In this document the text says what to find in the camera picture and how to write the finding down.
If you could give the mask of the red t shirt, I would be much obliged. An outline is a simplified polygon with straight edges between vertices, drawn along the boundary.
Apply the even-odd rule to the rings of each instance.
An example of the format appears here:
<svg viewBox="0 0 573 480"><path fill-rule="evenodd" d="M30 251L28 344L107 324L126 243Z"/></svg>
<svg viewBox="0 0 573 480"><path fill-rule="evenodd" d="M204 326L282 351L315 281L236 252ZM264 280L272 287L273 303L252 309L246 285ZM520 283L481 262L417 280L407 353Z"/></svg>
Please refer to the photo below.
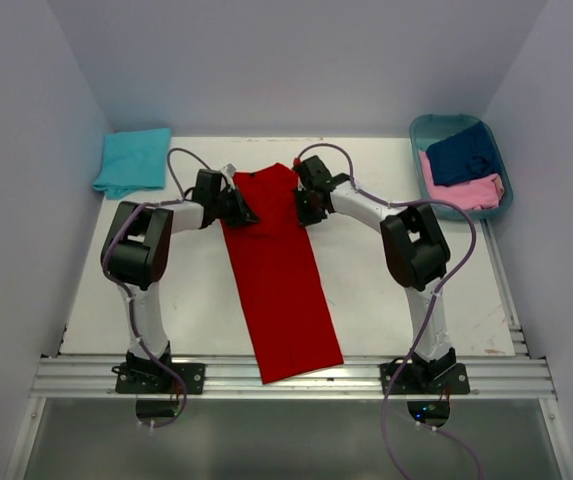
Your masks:
<svg viewBox="0 0 573 480"><path fill-rule="evenodd" d="M282 164L234 175L257 223L223 234L263 383L342 364L314 252Z"/></svg>

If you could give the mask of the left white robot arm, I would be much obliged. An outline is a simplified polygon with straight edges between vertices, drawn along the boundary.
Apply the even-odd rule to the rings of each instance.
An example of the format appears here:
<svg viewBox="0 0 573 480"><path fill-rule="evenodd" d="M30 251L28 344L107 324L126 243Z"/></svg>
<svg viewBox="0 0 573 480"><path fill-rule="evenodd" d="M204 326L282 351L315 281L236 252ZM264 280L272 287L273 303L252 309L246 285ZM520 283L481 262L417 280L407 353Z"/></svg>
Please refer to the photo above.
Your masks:
<svg viewBox="0 0 573 480"><path fill-rule="evenodd" d="M167 390L174 379L159 294L172 237L206 229L216 221L231 228L259 222L235 185L234 174L230 164L220 170L201 169L187 199L122 201L115 211L100 265L126 305L130 346L118 373L126 377L138 374L141 384L151 392Z"/></svg>

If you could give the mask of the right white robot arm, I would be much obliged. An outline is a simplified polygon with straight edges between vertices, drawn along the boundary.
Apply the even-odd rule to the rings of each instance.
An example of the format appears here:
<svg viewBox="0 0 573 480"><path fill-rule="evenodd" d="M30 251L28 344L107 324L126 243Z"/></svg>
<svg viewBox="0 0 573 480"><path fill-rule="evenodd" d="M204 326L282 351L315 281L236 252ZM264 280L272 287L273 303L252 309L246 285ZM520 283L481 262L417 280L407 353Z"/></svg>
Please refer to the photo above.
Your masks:
<svg viewBox="0 0 573 480"><path fill-rule="evenodd" d="M365 193L346 173L331 174L317 156L294 161L299 223L317 224L332 213L350 217L381 235L387 269L404 288L414 339L411 379L417 389L434 392L447 380L456 354L449 337L439 282L451 252L432 207L393 206Z"/></svg>

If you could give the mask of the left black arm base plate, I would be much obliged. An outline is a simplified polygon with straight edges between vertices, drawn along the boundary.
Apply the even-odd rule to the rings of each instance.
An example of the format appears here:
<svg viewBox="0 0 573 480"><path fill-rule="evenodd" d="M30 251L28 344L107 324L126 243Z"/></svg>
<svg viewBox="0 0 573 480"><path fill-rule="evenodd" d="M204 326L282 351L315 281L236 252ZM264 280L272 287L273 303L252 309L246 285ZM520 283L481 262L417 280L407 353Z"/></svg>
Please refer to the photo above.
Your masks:
<svg viewBox="0 0 573 480"><path fill-rule="evenodd" d="M201 395L205 381L203 363L172 363L170 375L152 362L128 365L126 362L113 366L111 372L117 376L115 391L118 394L172 394L186 393Z"/></svg>

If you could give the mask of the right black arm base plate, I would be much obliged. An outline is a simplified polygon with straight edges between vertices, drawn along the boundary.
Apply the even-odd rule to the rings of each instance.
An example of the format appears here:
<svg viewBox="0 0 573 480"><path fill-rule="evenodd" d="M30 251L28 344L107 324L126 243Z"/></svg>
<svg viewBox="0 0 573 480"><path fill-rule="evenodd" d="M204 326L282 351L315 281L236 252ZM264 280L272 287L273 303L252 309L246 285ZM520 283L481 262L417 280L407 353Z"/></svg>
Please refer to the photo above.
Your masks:
<svg viewBox="0 0 573 480"><path fill-rule="evenodd" d="M423 367L408 363L396 377L390 395L467 395L471 393L466 367L456 363L442 375L430 379Z"/></svg>

